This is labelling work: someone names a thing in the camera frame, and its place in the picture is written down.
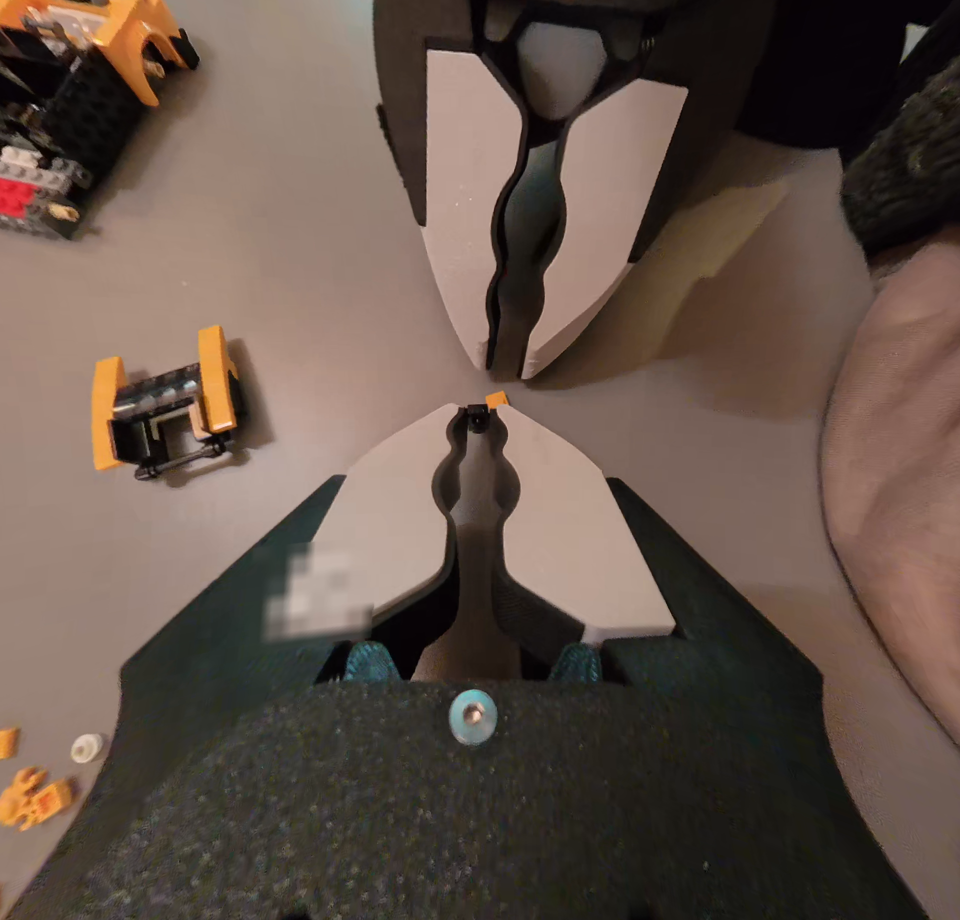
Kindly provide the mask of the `yellow black lego subassembly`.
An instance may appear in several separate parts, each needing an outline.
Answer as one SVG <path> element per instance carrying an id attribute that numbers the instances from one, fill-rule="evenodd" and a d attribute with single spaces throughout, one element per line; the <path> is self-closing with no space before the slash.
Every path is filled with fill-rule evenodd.
<path id="1" fill-rule="evenodd" d="M 198 361 L 129 381 L 121 357 L 98 361 L 90 399 L 94 470 L 124 466 L 138 481 L 150 481 L 198 461 L 233 451 L 248 417 L 237 366 L 222 326 L 198 332 Z M 166 427 L 185 419 L 196 447 L 173 455 Z"/>

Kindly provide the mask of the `partly built lego car chassis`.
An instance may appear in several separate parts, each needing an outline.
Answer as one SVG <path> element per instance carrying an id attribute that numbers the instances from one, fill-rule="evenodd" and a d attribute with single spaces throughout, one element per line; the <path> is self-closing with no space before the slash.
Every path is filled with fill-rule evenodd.
<path id="1" fill-rule="evenodd" d="M 1 227 L 70 239 L 168 74 L 198 54 L 165 0 L 1 0 Z"/>

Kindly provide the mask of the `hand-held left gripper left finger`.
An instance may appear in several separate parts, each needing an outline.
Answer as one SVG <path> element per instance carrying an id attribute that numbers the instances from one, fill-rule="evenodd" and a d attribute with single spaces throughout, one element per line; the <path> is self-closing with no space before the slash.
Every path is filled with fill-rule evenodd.
<path id="1" fill-rule="evenodd" d="M 448 403 L 372 448 L 348 471 L 311 542 L 317 624 L 365 628 L 438 583 L 450 553 L 450 507 L 436 476 L 453 453 Z"/>

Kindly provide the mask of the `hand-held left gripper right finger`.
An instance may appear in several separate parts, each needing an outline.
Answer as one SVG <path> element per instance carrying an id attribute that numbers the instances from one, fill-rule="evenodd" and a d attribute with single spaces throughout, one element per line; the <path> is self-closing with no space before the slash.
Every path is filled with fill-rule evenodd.
<path id="1" fill-rule="evenodd" d="M 493 579 L 501 630 L 519 646 L 672 634 L 676 620 L 602 470 L 509 404 L 491 411 L 489 425 L 502 441 Z"/>

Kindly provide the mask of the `orange lego claw piece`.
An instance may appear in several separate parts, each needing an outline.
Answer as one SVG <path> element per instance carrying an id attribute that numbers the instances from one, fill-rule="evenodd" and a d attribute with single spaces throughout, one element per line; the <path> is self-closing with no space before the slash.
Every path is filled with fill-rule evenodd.
<path id="1" fill-rule="evenodd" d="M 17 827 L 32 815 L 34 797 L 47 778 L 47 770 L 26 767 L 18 770 L 1 793 L 1 825 Z"/>

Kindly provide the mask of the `dark fleece jacket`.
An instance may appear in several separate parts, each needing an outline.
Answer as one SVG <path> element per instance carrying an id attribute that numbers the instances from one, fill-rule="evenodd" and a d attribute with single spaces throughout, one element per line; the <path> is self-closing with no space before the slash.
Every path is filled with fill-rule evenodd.
<path id="1" fill-rule="evenodd" d="M 958 57 L 924 80 L 849 164 L 841 202 L 870 260 L 958 226 Z"/>

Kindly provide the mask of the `person's right forearm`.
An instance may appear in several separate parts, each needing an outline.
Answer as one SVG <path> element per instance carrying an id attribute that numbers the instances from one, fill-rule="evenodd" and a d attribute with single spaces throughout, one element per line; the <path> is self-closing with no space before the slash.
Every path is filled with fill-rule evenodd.
<path id="1" fill-rule="evenodd" d="M 777 0 L 735 129 L 848 155 L 896 88 L 907 26 L 932 26 L 952 1 Z"/>

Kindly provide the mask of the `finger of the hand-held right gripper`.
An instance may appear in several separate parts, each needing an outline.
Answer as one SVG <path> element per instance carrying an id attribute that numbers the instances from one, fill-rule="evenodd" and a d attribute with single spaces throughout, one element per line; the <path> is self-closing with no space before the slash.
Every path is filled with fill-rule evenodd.
<path id="1" fill-rule="evenodd" d="M 426 54 L 426 254 L 468 359 L 487 366 L 487 300 L 498 272 L 495 219 L 517 169 L 522 113 L 476 55 Z"/>
<path id="2" fill-rule="evenodd" d="M 546 370 L 586 330 L 630 270 L 630 256 L 689 91 L 646 79 L 579 112 L 558 147 L 563 199 L 543 308 L 520 377 Z"/>

